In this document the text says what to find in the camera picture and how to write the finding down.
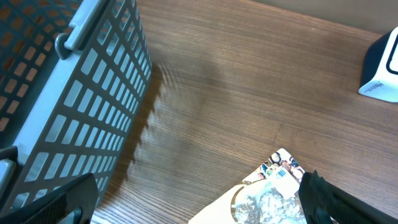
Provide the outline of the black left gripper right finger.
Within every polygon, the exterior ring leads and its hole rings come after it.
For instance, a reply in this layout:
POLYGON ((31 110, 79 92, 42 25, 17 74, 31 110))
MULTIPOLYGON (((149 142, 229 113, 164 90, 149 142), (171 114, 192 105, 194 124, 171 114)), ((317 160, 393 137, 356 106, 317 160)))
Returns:
POLYGON ((298 190, 309 224, 396 224, 397 219, 327 182, 316 171, 306 172, 298 190))

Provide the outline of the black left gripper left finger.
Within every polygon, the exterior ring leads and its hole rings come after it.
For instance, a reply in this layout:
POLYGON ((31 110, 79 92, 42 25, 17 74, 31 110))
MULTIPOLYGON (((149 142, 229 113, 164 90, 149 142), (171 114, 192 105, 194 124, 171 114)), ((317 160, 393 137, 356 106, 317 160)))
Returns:
POLYGON ((99 191, 92 173, 59 187, 1 218, 1 223, 89 223, 99 191))

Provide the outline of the white brown snack pouch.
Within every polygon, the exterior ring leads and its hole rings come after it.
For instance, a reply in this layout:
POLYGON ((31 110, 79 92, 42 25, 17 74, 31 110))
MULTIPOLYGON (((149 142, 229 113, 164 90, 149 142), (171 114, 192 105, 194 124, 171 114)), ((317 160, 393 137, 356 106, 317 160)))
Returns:
POLYGON ((304 224, 307 221, 299 199, 304 173, 294 157, 280 148, 189 224, 304 224))

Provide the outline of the white barcode scanner box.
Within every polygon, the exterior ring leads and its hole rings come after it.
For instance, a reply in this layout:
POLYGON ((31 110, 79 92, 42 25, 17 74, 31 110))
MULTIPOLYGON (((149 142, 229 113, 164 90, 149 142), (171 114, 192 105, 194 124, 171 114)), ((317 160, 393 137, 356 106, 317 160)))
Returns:
POLYGON ((368 48, 363 60, 358 93, 397 103, 397 27, 368 48))

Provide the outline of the grey plastic shopping basket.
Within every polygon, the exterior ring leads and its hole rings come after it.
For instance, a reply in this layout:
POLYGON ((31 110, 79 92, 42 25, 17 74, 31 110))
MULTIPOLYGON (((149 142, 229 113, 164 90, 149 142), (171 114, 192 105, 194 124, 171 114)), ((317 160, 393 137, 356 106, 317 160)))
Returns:
POLYGON ((1 215, 88 173, 103 196, 151 75, 136 0, 2 0, 1 215))

